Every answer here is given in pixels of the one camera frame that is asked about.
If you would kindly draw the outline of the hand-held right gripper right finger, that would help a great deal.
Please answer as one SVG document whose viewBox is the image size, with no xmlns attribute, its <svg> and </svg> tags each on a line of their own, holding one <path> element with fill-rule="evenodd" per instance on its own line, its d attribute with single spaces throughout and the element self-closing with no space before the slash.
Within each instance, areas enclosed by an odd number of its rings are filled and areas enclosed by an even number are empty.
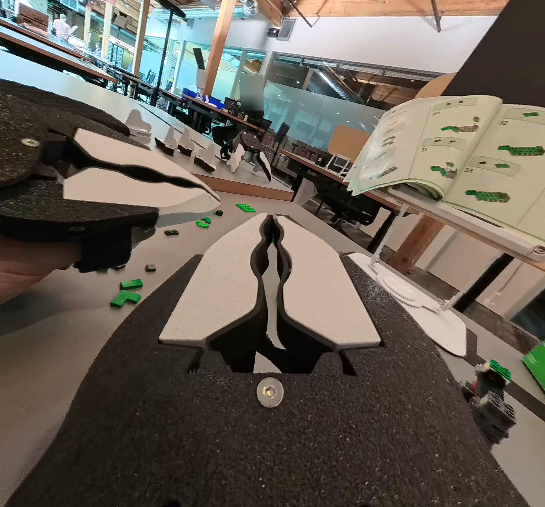
<svg viewBox="0 0 545 507">
<path fill-rule="evenodd" d="M 339 253 L 286 216 L 274 218 L 276 328 L 290 352 L 340 352 L 381 337 Z"/>
</svg>

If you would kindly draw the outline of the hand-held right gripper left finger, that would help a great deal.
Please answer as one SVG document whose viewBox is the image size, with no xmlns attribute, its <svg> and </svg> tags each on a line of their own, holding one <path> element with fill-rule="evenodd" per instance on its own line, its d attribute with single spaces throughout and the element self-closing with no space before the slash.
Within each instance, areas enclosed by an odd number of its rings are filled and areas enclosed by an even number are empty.
<svg viewBox="0 0 545 507">
<path fill-rule="evenodd" d="M 264 338 L 273 217 L 259 213 L 218 239 L 202 256 L 159 336 L 167 345 L 251 352 Z"/>
</svg>

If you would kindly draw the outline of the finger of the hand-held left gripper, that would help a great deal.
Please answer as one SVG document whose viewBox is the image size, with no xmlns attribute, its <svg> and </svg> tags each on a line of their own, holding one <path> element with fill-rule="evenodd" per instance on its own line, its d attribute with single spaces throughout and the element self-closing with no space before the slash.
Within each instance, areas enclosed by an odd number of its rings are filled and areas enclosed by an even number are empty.
<svg viewBox="0 0 545 507">
<path fill-rule="evenodd" d="M 83 165 L 102 165 L 109 170 L 135 177 L 141 181 L 167 182 L 180 187 L 210 188 L 167 157 L 137 145 L 77 129 L 72 143 L 86 159 Z"/>
<path fill-rule="evenodd" d="M 67 200 L 151 207 L 158 210 L 157 227 L 193 222 L 221 206 L 220 197 L 198 178 L 179 170 L 145 181 L 119 171 L 91 167 L 63 181 Z"/>
</svg>

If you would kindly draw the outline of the raised grey side desk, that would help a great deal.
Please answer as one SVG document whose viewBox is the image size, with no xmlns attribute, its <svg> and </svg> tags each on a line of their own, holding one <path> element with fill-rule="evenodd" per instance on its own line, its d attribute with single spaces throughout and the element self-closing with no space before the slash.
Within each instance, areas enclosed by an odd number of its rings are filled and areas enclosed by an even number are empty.
<svg viewBox="0 0 545 507">
<path fill-rule="evenodd" d="M 161 109 L 103 89 L 71 75 L 65 75 L 8 52 L 1 52 L 1 79 L 16 81 L 83 102 L 109 113 L 122 122 L 126 122 L 130 112 L 137 109 L 140 111 L 142 119 L 151 125 L 150 148 L 159 155 L 162 155 L 162 153 L 155 146 L 155 138 L 163 139 L 170 127 L 174 127 L 177 133 L 188 131 L 192 141 L 199 148 L 215 145 L 213 141 L 205 136 L 200 136 L 195 130 L 187 127 Z M 217 163 L 214 172 L 207 172 L 195 165 L 193 158 L 184 156 L 178 151 L 175 152 L 173 157 L 167 157 L 167 159 L 179 164 L 186 171 L 200 178 L 216 192 L 282 201 L 291 201 L 293 198 L 293 191 L 289 187 L 273 178 L 269 181 L 261 171 L 254 172 L 253 168 L 246 162 L 243 162 L 236 172 L 231 172 L 230 168 L 220 161 Z"/>
</svg>

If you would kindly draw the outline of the wooden background desk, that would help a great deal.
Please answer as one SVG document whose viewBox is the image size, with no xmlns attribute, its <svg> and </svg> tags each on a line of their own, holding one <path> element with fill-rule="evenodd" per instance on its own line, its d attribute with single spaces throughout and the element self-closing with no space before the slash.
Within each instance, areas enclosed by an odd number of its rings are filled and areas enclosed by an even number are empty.
<svg viewBox="0 0 545 507">
<path fill-rule="evenodd" d="M 402 209 L 402 205 L 379 193 L 367 192 L 353 196 L 347 190 L 348 181 L 344 177 L 302 156 L 281 150 L 280 157 L 287 161 L 288 170 L 295 175 L 291 186 L 294 193 L 293 202 L 298 201 L 303 204 L 310 200 L 311 197 L 303 196 L 303 189 L 305 189 L 303 182 L 307 181 L 310 190 L 317 190 L 319 195 L 331 196 L 334 200 L 342 202 L 348 210 L 362 211 L 365 217 L 371 216 L 374 210 L 386 209 L 390 213 L 389 218 L 394 218 Z"/>
</svg>

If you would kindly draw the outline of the person's left hand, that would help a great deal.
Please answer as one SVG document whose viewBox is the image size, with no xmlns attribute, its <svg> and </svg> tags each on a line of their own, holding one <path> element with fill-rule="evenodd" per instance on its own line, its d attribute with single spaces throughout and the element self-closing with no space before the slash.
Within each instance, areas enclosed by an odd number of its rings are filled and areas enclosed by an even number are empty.
<svg viewBox="0 0 545 507">
<path fill-rule="evenodd" d="M 23 242 L 1 236 L 1 304 L 81 257 L 78 241 Z"/>
</svg>

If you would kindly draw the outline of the green L-shaped brick plate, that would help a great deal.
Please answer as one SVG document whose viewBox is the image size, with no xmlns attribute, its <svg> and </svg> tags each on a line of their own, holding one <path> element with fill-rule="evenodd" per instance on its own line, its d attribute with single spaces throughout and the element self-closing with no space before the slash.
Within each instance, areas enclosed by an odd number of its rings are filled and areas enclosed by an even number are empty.
<svg viewBox="0 0 545 507">
<path fill-rule="evenodd" d="M 136 293 L 130 290 L 121 290 L 119 293 L 112 299 L 110 306 L 113 308 L 122 308 L 126 304 L 135 305 L 142 298 L 140 293 Z"/>
</svg>

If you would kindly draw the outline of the white book stand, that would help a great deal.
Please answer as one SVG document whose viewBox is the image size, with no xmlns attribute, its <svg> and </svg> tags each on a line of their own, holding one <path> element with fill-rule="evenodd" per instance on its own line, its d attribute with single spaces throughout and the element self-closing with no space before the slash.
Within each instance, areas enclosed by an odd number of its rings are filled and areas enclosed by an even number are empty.
<svg viewBox="0 0 545 507">
<path fill-rule="evenodd" d="M 409 187 L 388 188 L 387 192 L 392 200 L 402 205 L 398 219 L 408 208 L 413 208 L 421 212 L 426 219 L 437 220 L 472 238 L 479 239 L 488 246 L 501 250 L 510 258 L 516 258 L 533 266 L 544 264 L 544 239 L 501 226 L 497 222 L 487 222 L 440 201 L 424 197 Z M 353 253 L 349 255 L 349 258 L 392 295 L 436 345 L 457 357 L 466 356 L 467 328 L 461 318 L 455 317 L 454 305 L 459 304 L 461 308 L 461 303 L 465 302 L 464 296 L 468 302 L 475 300 L 497 276 L 497 273 L 493 273 L 493 267 L 499 265 L 500 260 L 491 261 L 488 269 L 479 279 L 471 279 L 471 282 L 449 300 L 436 302 L 381 263 L 380 250 L 395 224 L 396 222 L 393 222 L 388 228 L 381 245 L 371 257 Z"/>
</svg>

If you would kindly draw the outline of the long wooden table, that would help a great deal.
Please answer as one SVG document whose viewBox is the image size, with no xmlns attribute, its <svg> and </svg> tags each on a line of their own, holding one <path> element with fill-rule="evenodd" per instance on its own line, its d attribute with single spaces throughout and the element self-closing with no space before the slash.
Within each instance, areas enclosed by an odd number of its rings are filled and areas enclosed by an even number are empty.
<svg viewBox="0 0 545 507">
<path fill-rule="evenodd" d="M 67 72 L 84 81 L 107 88 L 118 83 L 117 78 L 91 64 L 78 52 L 58 45 L 41 35 L 19 29 L 15 23 L 1 19 L 1 47 L 7 52 L 58 72 Z"/>
</svg>

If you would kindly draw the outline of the idle black gripper device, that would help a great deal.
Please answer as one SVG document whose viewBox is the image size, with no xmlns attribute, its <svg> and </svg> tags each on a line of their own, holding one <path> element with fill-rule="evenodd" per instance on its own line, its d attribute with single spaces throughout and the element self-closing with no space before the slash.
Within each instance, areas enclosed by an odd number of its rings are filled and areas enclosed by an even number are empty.
<svg viewBox="0 0 545 507">
<path fill-rule="evenodd" d="M 220 148 L 220 157 L 234 174 L 241 163 L 254 163 L 254 171 L 262 171 L 268 181 L 272 180 L 271 165 L 260 140 L 253 133 L 241 131 L 235 138 Z"/>
</svg>

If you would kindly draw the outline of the wooden pillar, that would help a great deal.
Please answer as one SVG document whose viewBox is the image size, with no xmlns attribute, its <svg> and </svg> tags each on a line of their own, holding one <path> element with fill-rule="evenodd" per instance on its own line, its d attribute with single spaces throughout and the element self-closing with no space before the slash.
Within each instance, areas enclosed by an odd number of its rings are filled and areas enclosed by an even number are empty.
<svg viewBox="0 0 545 507">
<path fill-rule="evenodd" d="M 204 95 L 209 96 L 212 94 L 236 3 L 237 0 L 221 0 L 219 15 L 215 24 L 213 40 L 206 65 L 205 85 L 201 89 L 201 92 Z"/>
</svg>

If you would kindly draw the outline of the black floor lamp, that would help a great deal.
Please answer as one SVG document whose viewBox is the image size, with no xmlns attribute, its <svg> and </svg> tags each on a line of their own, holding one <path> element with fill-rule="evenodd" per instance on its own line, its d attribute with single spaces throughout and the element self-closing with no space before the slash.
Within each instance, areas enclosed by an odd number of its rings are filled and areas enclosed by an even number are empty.
<svg viewBox="0 0 545 507">
<path fill-rule="evenodd" d="M 165 10 L 168 10 L 169 16 L 168 16 L 167 29 L 166 29 L 166 34 L 165 34 L 165 41 L 164 41 L 164 45 L 163 45 L 161 61 L 160 61 L 160 66 L 159 66 L 158 80 L 156 82 L 156 86 L 154 88 L 153 95 L 152 95 L 152 98 L 151 98 L 151 101 L 150 101 L 151 105 L 154 106 L 154 107 L 156 106 L 156 103 L 157 103 L 158 98 L 159 98 L 159 91 L 160 91 L 160 87 L 161 87 L 162 75 L 163 75 L 163 72 L 164 72 L 164 66 L 165 66 L 165 61 L 166 61 L 166 56 L 167 56 L 168 42 L 169 42 L 169 36 L 170 36 L 170 33 L 171 33 L 173 18 L 174 18 L 174 16 L 177 16 L 177 17 L 179 17 L 181 19 L 184 19 L 186 17 L 185 12 L 183 12 L 183 10 L 180 7 L 174 5 L 172 2 L 170 2 L 168 0 L 159 0 L 159 4 Z"/>
</svg>

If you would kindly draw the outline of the partly built dark brick model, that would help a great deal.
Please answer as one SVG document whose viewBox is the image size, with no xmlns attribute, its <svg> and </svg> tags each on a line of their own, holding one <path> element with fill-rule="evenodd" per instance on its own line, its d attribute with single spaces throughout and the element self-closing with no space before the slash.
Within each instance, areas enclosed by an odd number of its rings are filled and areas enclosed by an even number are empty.
<svg viewBox="0 0 545 507">
<path fill-rule="evenodd" d="M 473 421 L 490 447 L 508 439 L 517 423 L 514 408 L 505 401 L 511 372 L 489 359 L 475 366 L 475 380 L 458 381 L 459 389 L 471 409 Z"/>
</svg>

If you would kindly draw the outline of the open building instruction booklet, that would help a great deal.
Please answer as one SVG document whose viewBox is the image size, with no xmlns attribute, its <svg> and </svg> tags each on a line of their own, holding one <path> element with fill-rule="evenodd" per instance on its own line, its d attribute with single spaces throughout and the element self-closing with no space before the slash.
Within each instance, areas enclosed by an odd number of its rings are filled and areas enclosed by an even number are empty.
<svg viewBox="0 0 545 507">
<path fill-rule="evenodd" d="M 405 102 L 380 118 L 346 180 L 353 195 L 406 185 L 544 242 L 544 107 L 488 95 Z"/>
</svg>

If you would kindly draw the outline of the black panel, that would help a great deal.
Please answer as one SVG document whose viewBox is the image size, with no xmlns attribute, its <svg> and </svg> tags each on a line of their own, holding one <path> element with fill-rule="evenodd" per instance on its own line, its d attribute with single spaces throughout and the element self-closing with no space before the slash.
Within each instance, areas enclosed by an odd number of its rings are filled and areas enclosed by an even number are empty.
<svg viewBox="0 0 545 507">
<path fill-rule="evenodd" d="M 443 96 L 544 107 L 544 0 L 509 0 Z"/>
</svg>

